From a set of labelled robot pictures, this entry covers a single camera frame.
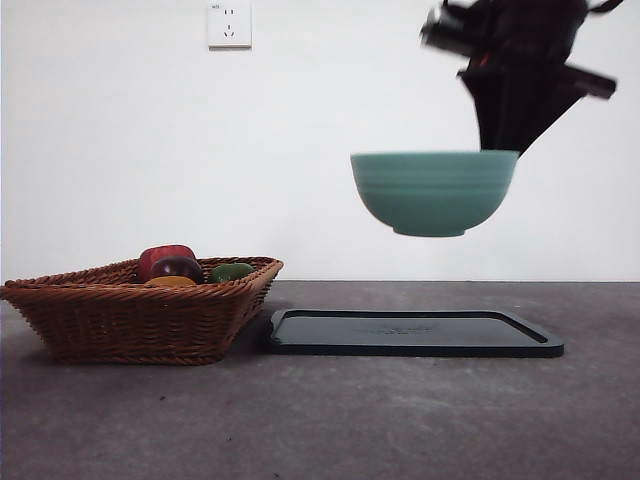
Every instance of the ceramic bowl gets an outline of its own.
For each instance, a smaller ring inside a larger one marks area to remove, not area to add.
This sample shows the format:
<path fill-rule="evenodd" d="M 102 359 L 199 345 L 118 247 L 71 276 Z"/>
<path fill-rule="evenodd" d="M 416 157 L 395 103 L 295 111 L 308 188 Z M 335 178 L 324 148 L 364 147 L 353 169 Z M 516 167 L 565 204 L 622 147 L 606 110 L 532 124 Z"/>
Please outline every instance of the ceramic bowl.
<path fill-rule="evenodd" d="M 360 198 L 403 235 L 455 237 L 489 218 L 504 199 L 519 153 L 354 153 Z"/>

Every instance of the wall outlet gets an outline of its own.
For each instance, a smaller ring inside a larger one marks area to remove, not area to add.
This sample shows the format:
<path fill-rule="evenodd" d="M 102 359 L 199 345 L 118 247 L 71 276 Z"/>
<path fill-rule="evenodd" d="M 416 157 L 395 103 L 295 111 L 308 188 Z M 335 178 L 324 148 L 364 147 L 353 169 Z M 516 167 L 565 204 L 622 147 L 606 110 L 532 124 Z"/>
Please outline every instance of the wall outlet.
<path fill-rule="evenodd" d="M 251 48 L 251 2 L 222 0 L 209 5 L 209 50 Z"/>

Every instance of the woven basket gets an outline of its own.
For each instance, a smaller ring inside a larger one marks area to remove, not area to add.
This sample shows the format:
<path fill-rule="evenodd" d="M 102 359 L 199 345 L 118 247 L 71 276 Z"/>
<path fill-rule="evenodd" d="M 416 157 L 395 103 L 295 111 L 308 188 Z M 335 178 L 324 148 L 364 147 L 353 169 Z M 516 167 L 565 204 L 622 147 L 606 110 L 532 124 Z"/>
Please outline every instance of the woven basket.
<path fill-rule="evenodd" d="M 221 360 L 238 331 L 262 308 L 283 263 L 267 257 L 199 259 L 205 272 L 245 262 L 239 280 L 196 286 L 145 286 L 137 260 L 80 272 L 8 281 L 8 300 L 63 363 L 202 365 Z"/>

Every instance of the tabletop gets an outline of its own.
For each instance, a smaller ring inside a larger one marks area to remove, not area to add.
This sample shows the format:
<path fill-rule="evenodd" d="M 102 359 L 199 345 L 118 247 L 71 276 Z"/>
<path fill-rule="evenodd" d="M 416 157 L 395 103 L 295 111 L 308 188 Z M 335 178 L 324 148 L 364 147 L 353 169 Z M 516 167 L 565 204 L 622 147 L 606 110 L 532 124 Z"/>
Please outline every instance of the tabletop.
<path fill-rule="evenodd" d="M 281 309 L 488 309 L 557 358 L 273 355 Z M 2 305 L 7 480 L 640 478 L 640 284 L 276 281 L 215 364 L 60 365 Z"/>

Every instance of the bowl base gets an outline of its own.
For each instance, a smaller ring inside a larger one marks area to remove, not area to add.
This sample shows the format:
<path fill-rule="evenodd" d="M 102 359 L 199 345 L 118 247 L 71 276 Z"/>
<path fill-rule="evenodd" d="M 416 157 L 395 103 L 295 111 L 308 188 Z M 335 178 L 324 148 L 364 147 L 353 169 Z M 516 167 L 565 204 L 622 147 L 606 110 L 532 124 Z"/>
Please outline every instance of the bowl base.
<path fill-rule="evenodd" d="M 444 231 L 444 232 L 422 232 L 411 228 L 393 227 L 393 231 L 399 235 L 410 237 L 461 237 L 466 230 Z"/>

